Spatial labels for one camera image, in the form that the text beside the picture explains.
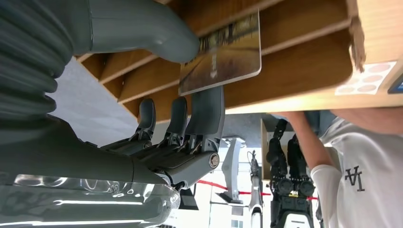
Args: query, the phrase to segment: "robotic arm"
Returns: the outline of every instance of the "robotic arm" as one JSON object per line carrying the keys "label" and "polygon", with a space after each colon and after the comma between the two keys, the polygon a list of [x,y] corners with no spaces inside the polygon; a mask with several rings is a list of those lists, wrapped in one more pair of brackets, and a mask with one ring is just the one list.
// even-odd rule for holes
{"label": "robotic arm", "polygon": [[279,120],[269,141],[266,160],[271,164],[271,228],[313,228],[312,202],[315,187],[307,175],[307,164],[294,137],[288,142],[287,160],[281,149],[287,121]]}
{"label": "robotic arm", "polygon": [[0,2],[0,226],[149,227],[179,206],[179,193],[217,167],[223,88],[173,103],[164,140],[152,146],[155,106],[145,99],[135,134],[102,148],[49,115],[55,78],[73,55],[143,48],[186,62],[197,37],[151,0]]}

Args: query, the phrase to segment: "card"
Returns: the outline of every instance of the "card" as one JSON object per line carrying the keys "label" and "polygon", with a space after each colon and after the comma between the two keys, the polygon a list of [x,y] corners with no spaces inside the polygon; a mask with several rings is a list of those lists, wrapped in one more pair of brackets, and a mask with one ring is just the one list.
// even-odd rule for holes
{"label": "card", "polygon": [[256,76],[261,70],[259,13],[200,38],[199,53],[181,65],[179,95]]}

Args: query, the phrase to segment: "gray robot arm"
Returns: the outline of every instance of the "gray robot arm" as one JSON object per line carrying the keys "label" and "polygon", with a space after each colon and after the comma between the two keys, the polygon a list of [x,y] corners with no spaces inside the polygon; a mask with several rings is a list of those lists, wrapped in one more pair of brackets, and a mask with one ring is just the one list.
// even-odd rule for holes
{"label": "gray robot arm", "polygon": [[198,39],[167,7],[151,0],[3,0],[0,12],[2,226],[157,225],[177,206],[177,190],[218,165],[222,87],[192,96],[184,136],[184,100],[175,101],[173,125],[157,146],[150,145],[150,100],[133,137],[104,148],[48,115],[56,104],[45,93],[56,91],[55,78],[73,54],[144,48],[174,62],[194,58]]}

